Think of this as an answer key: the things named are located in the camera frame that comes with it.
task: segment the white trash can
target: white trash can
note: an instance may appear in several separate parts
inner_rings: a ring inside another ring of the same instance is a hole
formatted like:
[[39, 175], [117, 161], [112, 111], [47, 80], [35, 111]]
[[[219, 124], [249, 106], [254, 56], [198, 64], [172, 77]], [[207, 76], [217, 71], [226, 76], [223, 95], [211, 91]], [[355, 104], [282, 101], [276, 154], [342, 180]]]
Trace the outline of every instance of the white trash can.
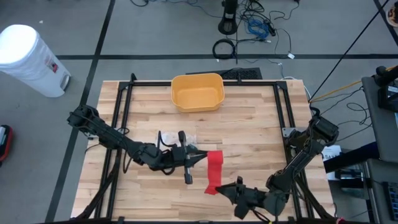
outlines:
[[0, 71], [47, 97], [62, 96], [70, 79], [39, 33], [25, 25], [12, 25], [0, 33]]

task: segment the cable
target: cable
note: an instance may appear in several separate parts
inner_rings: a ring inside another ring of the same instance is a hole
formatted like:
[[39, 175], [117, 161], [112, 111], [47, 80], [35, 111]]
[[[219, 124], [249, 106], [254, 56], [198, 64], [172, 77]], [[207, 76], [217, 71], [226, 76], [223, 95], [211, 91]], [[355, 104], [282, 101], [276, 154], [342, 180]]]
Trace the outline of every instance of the cable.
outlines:
[[[359, 106], [361, 109], [360, 109], [360, 110], [354, 109], [354, 108], [350, 107], [350, 105]], [[372, 127], [372, 124], [365, 124], [365, 121], [366, 121], [368, 118], [370, 118], [370, 116], [368, 116], [368, 112], [367, 112], [368, 109], [367, 109], [367, 108], [365, 109], [363, 106], [361, 106], [361, 105], [359, 105], [359, 104], [357, 104], [357, 103], [347, 103], [346, 106], [347, 106], [348, 109], [353, 110], [353, 111], [363, 111], [363, 112], [365, 112], [365, 118], [364, 118], [362, 121], [345, 121], [345, 122], [342, 122], [342, 123], [340, 123], [340, 124], [337, 124], [337, 126], [340, 126], [340, 125], [346, 124], [346, 123], [355, 122], [355, 123], [359, 123], [359, 125], [366, 125], [366, 127], [363, 128], [363, 129], [361, 129], [361, 130], [359, 130], [359, 131], [356, 131], [355, 133], [350, 134], [350, 135], [348, 135], [348, 136], [346, 136], [346, 137], [344, 137], [344, 138], [342, 138], [342, 139], [339, 139], [339, 140], [337, 140], [336, 142], [342, 141], [342, 140], [344, 140], [344, 139], [347, 139], [347, 138], [349, 138], [349, 137], [351, 137], [351, 136], [353, 136], [353, 135], [355, 135], [355, 134], [360, 133], [361, 131], [364, 131], [365, 129], [368, 129], [369, 127]]]
[[[220, 43], [229, 44], [231, 46], [231, 48], [232, 48], [232, 52], [230, 54], [227, 54], [227, 55], [225, 55], [225, 54], [217, 54], [216, 53], [216, 47]], [[216, 59], [231, 59], [231, 58], [234, 58], [234, 55], [236, 54], [235, 45], [232, 42], [232, 40], [229, 40], [229, 39], [217, 40], [217, 42], [215, 42], [214, 45], [213, 45], [212, 52], [213, 52], [213, 57], [216, 58]]]
[[267, 218], [265, 215], [261, 214], [260, 212], [256, 211], [255, 208], [252, 209], [253, 214], [263, 221], [264, 223], [268, 224], [270, 222], [269, 218]]
[[254, 34], [255, 38], [252, 39], [238, 39], [238, 32], [236, 31], [235, 43], [235, 59], [238, 63], [238, 44], [241, 42], [266, 42], [266, 38], [270, 31], [274, 31], [274, 25], [271, 20], [263, 15], [264, 7], [257, 0], [246, 0], [239, 4], [244, 9], [236, 11], [239, 15], [238, 28], [242, 21], [245, 23], [245, 31], [247, 34]]
[[230, 71], [232, 71], [232, 70], [237, 70], [237, 69], [243, 69], [243, 68], [231, 68], [231, 69], [229, 69], [228, 71], [225, 71], [225, 72], [223, 72], [223, 73], [221, 73], [221, 74], [219, 74], [219, 75], [222, 77], [223, 75], [228, 74]]
[[[270, 63], [274, 63], [274, 64], [277, 64], [279, 67], [280, 67], [280, 75], [281, 75], [281, 80], [284, 80], [285, 79], [285, 77], [284, 77], [284, 67], [283, 67], [283, 65], [282, 65], [282, 63], [280, 63], [280, 62], [273, 62], [273, 61], [271, 61], [271, 60], [269, 60], [268, 58], [265, 58], [267, 61], [269, 61]], [[249, 63], [255, 63], [255, 62], [257, 62], [257, 61], [259, 61], [260, 59], [256, 59], [255, 61], [249, 61], [249, 60], [247, 60], [247, 59], [243, 59], [243, 60], [245, 60], [245, 61], [247, 61], [247, 62], [249, 62]]]
[[372, 126], [372, 124], [370, 124], [370, 125], [367, 126], [366, 128], [363, 128], [363, 129], [361, 129], [361, 130], [359, 130], [359, 131], [354, 132], [353, 134], [350, 134], [349, 136], [346, 136], [346, 137], [344, 137], [344, 138], [342, 138], [342, 139], [339, 139], [339, 140], [337, 140], [336, 142], [342, 141], [342, 140], [344, 140], [344, 139], [348, 139], [349, 137], [351, 137], [351, 136], [353, 136], [353, 135], [355, 135], [355, 134], [358, 134], [358, 133], [360, 133], [361, 131], [364, 131], [364, 130], [368, 129], [368, 128], [371, 127], [371, 126]]
[[101, 145], [101, 144], [98, 143], [98, 144], [95, 144], [95, 145], [92, 145], [92, 146], [88, 147], [88, 148], [85, 150], [85, 154], [87, 153], [87, 151], [88, 151], [89, 149], [91, 149], [91, 148], [93, 148], [93, 147], [96, 147], [96, 146], [99, 146], [99, 145]]
[[330, 99], [333, 99], [333, 98], [336, 98], [336, 97], [339, 97], [339, 96], [345, 96], [345, 95], [350, 95], [350, 94], [351, 94], [351, 93], [342, 93], [342, 94], [339, 94], [339, 95], [336, 95], [336, 96], [326, 97], [326, 98], [323, 99], [323, 100], [312, 101], [312, 102], [310, 102], [310, 103], [318, 103], [318, 102], [322, 102], [322, 101], [325, 101], [325, 100], [330, 100]]
[[[288, 51], [288, 53], [291, 53], [291, 51], [292, 51], [292, 38], [290, 37], [290, 34], [289, 34], [285, 29], [279, 28], [279, 29], [275, 29], [275, 33], [276, 33], [276, 36], [277, 36], [277, 41], [276, 41], [276, 44], [275, 44], [274, 54], [277, 55], [276, 49], [278, 48], [278, 43], [279, 43], [279, 33], [278, 33], [278, 30], [284, 31], [284, 32], [289, 36], [289, 51]], [[286, 57], [280, 57], [280, 58], [281, 58], [281, 59], [287, 59], [288, 56], [286, 55]]]
[[359, 213], [359, 214], [353, 215], [352, 217], [348, 217], [347, 220], [352, 219], [352, 218], [355, 218], [355, 217], [358, 217], [358, 216], [360, 216], [360, 215], [362, 215], [362, 214], [365, 214], [366, 212], [370, 212], [370, 211], [371, 211], [371, 210], [366, 210], [365, 212], [361, 212], [361, 213]]
[[[286, 80], [286, 79], [297, 80], [297, 79], [294, 78], [294, 77], [284, 77], [284, 78], [283, 78], [283, 80]], [[310, 94], [309, 90], [307, 89], [307, 87], [306, 87], [305, 85], [304, 85], [304, 89], [305, 89], [305, 91], [307, 92], [308, 98], [311, 98], [311, 94]]]
[[341, 87], [341, 88], [338, 88], [337, 90], [333, 90], [333, 91], [330, 91], [330, 92], [327, 93], [327, 94], [324, 94], [324, 95], [322, 95], [322, 96], [316, 97], [315, 99], [310, 100], [309, 102], [310, 102], [310, 103], [316, 102], [317, 100], [319, 100], [319, 99], [321, 99], [321, 98], [323, 98], [323, 97], [325, 97], [325, 96], [328, 96], [328, 95], [330, 95], [330, 94], [334, 94], [334, 93], [336, 93], [336, 92], [338, 92], [338, 91], [341, 91], [341, 90], [345, 90], [345, 89], [347, 89], [347, 88], [349, 88], [349, 87], [351, 87], [351, 86], [353, 86], [353, 85], [359, 84], [359, 83], [361, 83], [361, 82], [362, 82], [361, 80], [360, 80], [360, 81], [353, 82], [353, 83], [351, 83], [351, 84], [349, 84], [349, 85], [346, 85], [346, 86], [343, 86], [343, 87]]
[[321, 115], [323, 115], [324, 113], [326, 113], [327, 111], [331, 110], [333, 107], [335, 107], [338, 103], [340, 103], [341, 101], [348, 99], [349, 97], [353, 96], [356, 92], [362, 90], [363, 88], [359, 88], [358, 90], [355, 90], [353, 92], [351, 92], [348, 96], [344, 97], [343, 99], [337, 101], [333, 106], [329, 107], [327, 110], [325, 110], [324, 112], [321, 113]]
[[351, 48], [353, 48], [354, 44], [358, 41], [358, 39], [362, 36], [362, 34], [365, 32], [365, 30], [369, 27], [369, 25], [373, 22], [373, 20], [377, 17], [377, 15], [379, 15], [379, 13], [383, 10], [384, 6], [386, 6], [386, 4], [389, 2], [390, 0], [386, 0], [385, 3], [380, 7], [379, 10], [377, 10], [377, 13], [375, 13], [375, 15], [373, 16], [373, 18], [368, 22], [368, 24], [366, 24], [365, 28], [362, 30], [362, 32], [357, 36], [357, 38], [354, 40], [354, 42], [350, 45], [350, 47], [348, 47], [348, 49], [346, 50], [346, 52], [340, 57], [339, 61], [336, 63], [336, 65], [333, 67], [333, 69], [330, 71], [329, 75], [324, 79], [324, 81], [321, 83], [321, 85], [318, 87], [318, 89], [315, 91], [315, 93], [312, 95], [312, 97], [314, 97], [319, 89], [323, 86], [323, 84], [325, 84], [325, 82], [328, 80], [328, 78], [330, 77], [330, 75], [336, 70], [336, 67], [340, 64], [340, 62], [342, 61], [342, 59], [346, 56], [346, 54], [349, 52], [349, 50], [351, 50]]
[[133, 5], [135, 5], [135, 6], [138, 6], [138, 7], [144, 7], [144, 6], [147, 6], [148, 5], [148, 3], [149, 3], [149, 0], [144, 0], [144, 4], [142, 4], [142, 5], [138, 5], [138, 4], [136, 4], [136, 3], [134, 3], [134, 1], [133, 0], [130, 0], [131, 1], [131, 3], [133, 3]]
[[277, 19], [284, 19], [284, 20], [286, 20], [286, 21], [289, 20], [290, 17], [292, 17], [292, 12], [293, 12], [293, 10], [295, 10], [296, 8], [298, 8], [298, 7], [300, 6], [300, 2], [298, 2], [298, 1], [296, 1], [296, 2], [297, 2], [297, 6], [294, 7], [292, 10], [290, 10], [290, 13], [289, 13], [288, 18], [285, 18], [286, 14], [285, 14], [284, 12], [272, 10], [272, 11], [270, 11], [269, 14], [268, 14], [268, 15], [269, 15], [269, 19], [271, 19], [271, 13], [272, 13], [272, 12], [278, 12], [278, 13], [283, 14], [283, 16], [276, 17], [274, 20], [277, 20]]
[[337, 218], [337, 204], [333, 202], [333, 206], [335, 207], [335, 213], [333, 214], [334, 218]]

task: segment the white paper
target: white paper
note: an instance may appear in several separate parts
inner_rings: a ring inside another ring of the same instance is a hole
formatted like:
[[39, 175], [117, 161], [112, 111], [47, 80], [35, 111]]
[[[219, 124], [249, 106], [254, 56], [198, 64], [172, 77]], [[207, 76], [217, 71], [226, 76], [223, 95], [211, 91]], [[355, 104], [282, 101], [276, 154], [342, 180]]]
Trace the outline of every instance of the white paper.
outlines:
[[[339, 156], [340, 153], [341, 153], [340, 146], [333, 145], [333, 146], [325, 147], [325, 148], [323, 148], [323, 151], [322, 151], [323, 161], [325, 162], [331, 158]], [[328, 173], [328, 180], [338, 180], [338, 179], [335, 177], [334, 172], [330, 172], [330, 173]]]

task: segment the red object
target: red object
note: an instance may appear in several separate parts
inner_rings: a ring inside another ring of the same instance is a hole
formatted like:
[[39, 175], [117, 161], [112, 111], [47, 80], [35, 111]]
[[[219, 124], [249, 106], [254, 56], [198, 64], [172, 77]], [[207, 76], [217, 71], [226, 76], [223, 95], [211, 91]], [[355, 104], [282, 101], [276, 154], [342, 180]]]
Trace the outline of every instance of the red object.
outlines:
[[2, 125], [6, 129], [5, 135], [6, 140], [2, 145], [0, 145], [0, 162], [6, 159], [8, 152], [10, 150], [11, 139], [12, 139], [12, 128], [8, 125]]
[[206, 194], [215, 195], [218, 192], [216, 187], [221, 186], [221, 171], [223, 168], [223, 151], [207, 152], [207, 178], [209, 185], [205, 190]]

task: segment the concrete floor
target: concrete floor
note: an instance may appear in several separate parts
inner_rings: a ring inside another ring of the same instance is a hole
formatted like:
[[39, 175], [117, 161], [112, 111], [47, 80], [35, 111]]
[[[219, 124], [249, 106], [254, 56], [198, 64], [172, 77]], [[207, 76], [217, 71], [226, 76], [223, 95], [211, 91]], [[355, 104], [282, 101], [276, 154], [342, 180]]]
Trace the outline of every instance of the concrete floor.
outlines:
[[[59, 55], [59, 58], [69, 58], [62, 60], [62, 63], [73, 75], [65, 95], [51, 99], [8, 75], [0, 74], [0, 123], [12, 126], [16, 134], [8, 160], [0, 169], [1, 223], [44, 222], [72, 131], [66, 123], [68, 112], [75, 109], [79, 102], [86, 101], [88, 105], [95, 106], [103, 80], [128, 80], [132, 72], [140, 80], [170, 80], [188, 72], [233, 67], [260, 67], [264, 79], [280, 78], [279, 67], [264, 59], [254, 63], [240, 60], [238, 65], [234, 60], [217, 62], [213, 59], [211, 48], [224, 37], [216, 29], [219, 19], [184, 3], [172, 4], [159, 0], [150, 2], [147, 7], [136, 7], [129, 0], [116, 0], [106, 37], [103, 42], [98, 41], [101, 40], [100, 33], [109, 2], [0, 0], [0, 30], [11, 24], [32, 26], [54, 54]], [[295, 6], [293, 0], [260, 2], [266, 12], [289, 12]], [[199, 0], [199, 5], [212, 15], [219, 16], [222, 13], [221, 1]], [[373, 0], [303, 0], [290, 20], [274, 22], [277, 28], [284, 28], [291, 35], [292, 53], [297, 59], [275, 61], [283, 64], [285, 76], [304, 80], [310, 93], [313, 93], [376, 11]], [[247, 37], [251, 36], [241, 26], [239, 39]], [[273, 54], [276, 38], [269, 37], [269, 40], [272, 41], [269, 44], [241, 44], [239, 53]], [[288, 41], [281, 32], [278, 54], [287, 53]], [[220, 51], [223, 50], [228, 52], [227, 47], [221, 47]], [[361, 54], [362, 59], [344, 59], [317, 96], [363, 76], [373, 75], [377, 66], [396, 65], [398, 55], [384, 59], [388, 57], [373, 54], [397, 52], [397, 43], [382, 16], [378, 16], [349, 52], [350, 55]], [[103, 60], [99, 59], [100, 54], [131, 55], [134, 60]], [[183, 54], [191, 59], [170, 57]], [[197, 55], [205, 55], [208, 59], [195, 59]], [[87, 99], [82, 97], [85, 87], [89, 93]], [[335, 102], [335, 99], [328, 100], [314, 106], [325, 110]], [[362, 119], [361, 112], [345, 107], [348, 102], [366, 107], [363, 93], [356, 93], [325, 113], [325, 117], [334, 123]], [[356, 123], [344, 124], [340, 129], [341, 137], [361, 128]], [[339, 143], [344, 148], [355, 149], [372, 141], [374, 135], [369, 128], [361, 135]], [[86, 144], [87, 140], [79, 134], [74, 147], [70, 145], [74, 150], [71, 151], [72, 159], [56, 220], [70, 217]], [[331, 188], [339, 216], [349, 218], [366, 211], [364, 200], [348, 197], [338, 186], [332, 185]], [[367, 219], [366, 214], [354, 218], [358, 221]]]

